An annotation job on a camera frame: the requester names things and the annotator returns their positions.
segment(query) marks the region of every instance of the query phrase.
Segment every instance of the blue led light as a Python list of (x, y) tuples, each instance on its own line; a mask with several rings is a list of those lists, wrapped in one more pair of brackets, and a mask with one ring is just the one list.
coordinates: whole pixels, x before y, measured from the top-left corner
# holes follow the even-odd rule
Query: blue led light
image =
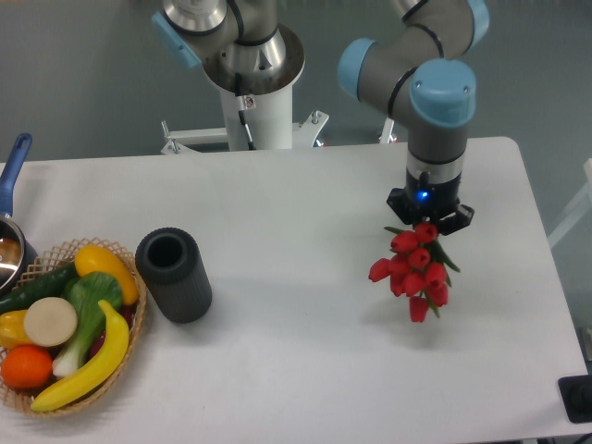
[(427, 191), (418, 191), (417, 194), (415, 195), (415, 197), (417, 198), (417, 200), (419, 202), (423, 202), (425, 199), (427, 199), (429, 197), (429, 192), (427, 192)]

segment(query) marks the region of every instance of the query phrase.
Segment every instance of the yellow pepper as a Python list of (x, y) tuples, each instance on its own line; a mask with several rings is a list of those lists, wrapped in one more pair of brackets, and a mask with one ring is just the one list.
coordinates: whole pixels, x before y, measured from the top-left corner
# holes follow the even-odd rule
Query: yellow pepper
[(12, 350), (19, 345), (32, 344), (24, 327), (27, 310), (0, 315), (0, 346)]
[(124, 305), (138, 301), (138, 288), (133, 276), (114, 253), (99, 245), (85, 245), (74, 256), (76, 272), (83, 278), (93, 271), (101, 271), (119, 282)]
[(50, 412), (101, 385), (123, 361), (130, 344), (128, 322), (109, 302), (99, 301), (105, 313), (105, 343), (93, 358), (70, 376), (42, 391), (31, 404), (34, 412)]

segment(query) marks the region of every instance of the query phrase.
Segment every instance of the saucepan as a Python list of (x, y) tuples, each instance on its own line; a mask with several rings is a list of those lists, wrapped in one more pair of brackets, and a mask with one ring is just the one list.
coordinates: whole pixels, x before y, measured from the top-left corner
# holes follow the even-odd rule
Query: saucepan
[(15, 183), (31, 143), (30, 134), (19, 134), (0, 176), (0, 298), (12, 290), (37, 256), (22, 230), (12, 220)]

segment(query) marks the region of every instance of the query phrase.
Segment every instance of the woven basket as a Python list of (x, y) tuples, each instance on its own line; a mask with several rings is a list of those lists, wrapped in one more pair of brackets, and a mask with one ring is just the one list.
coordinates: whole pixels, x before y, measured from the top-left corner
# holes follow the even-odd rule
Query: woven basket
[[(136, 313), (133, 317), (133, 324), (131, 330), (129, 331), (128, 350), (123, 358), (123, 361), (116, 369), (116, 371), (101, 386), (99, 386), (99, 388), (91, 392), (90, 395), (87, 395), (86, 397), (81, 398), (78, 401), (74, 401), (71, 404), (65, 405), (64, 407), (51, 412), (38, 413), (31, 410), (31, 403), (35, 399), (35, 396), (42, 391), (41, 389), (33, 391), (15, 391), (9, 388), (2, 380), (2, 377), (0, 377), (0, 398), (2, 399), (4, 405), (11, 407), (16, 411), (24, 413), (28, 416), (46, 418), (64, 416), (70, 413), (78, 412), (84, 409), (85, 407), (91, 405), (99, 398), (101, 398), (109, 389), (111, 389), (113, 383), (117, 380), (119, 375), (121, 375), (121, 373), (125, 369), (126, 365), (128, 364), (128, 361), (130, 360), (131, 354), (136, 348), (138, 339), (142, 333), (142, 327), (144, 324), (144, 319), (146, 317), (146, 285), (143, 283), (142, 279), (140, 278), (140, 275), (138, 274), (134, 255), (130, 253), (128, 250), (126, 250), (124, 247), (119, 245), (119, 243), (117, 242), (111, 242), (109, 240), (100, 240), (97, 238), (94, 238), (92, 240), (83, 239), (64, 242), (61, 246), (54, 247), (52, 250), (45, 252), (43, 253), (43, 255), (37, 257), (35, 259), (35, 262), (32, 265), (29, 265), (27, 271), (22, 274), (20, 280), (17, 282), (17, 287), (23, 285), (25, 282), (29, 280), (37, 278), (43, 273), (47, 273), (48, 271), (53, 270), (54, 268), (58, 268), (69, 262), (72, 262), (74, 260), (74, 255), (76, 254), (76, 252), (81, 247), (88, 244), (100, 245), (113, 252), (125, 264), (128, 270), (134, 276), (134, 280), (136, 281), (136, 287), (138, 288), (140, 297), (137, 302)], [(7, 353), (7, 350), (0, 347), (0, 364), (4, 361)]]

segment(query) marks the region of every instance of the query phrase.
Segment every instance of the orange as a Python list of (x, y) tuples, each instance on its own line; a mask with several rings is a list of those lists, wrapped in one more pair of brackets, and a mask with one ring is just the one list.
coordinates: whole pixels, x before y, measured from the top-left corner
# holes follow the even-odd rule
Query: orange
[(36, 389), (52, 375), (52, 357), (36, 345), (22, 345), (10, 351), (0, 368), (0, 376), (11, 389)]

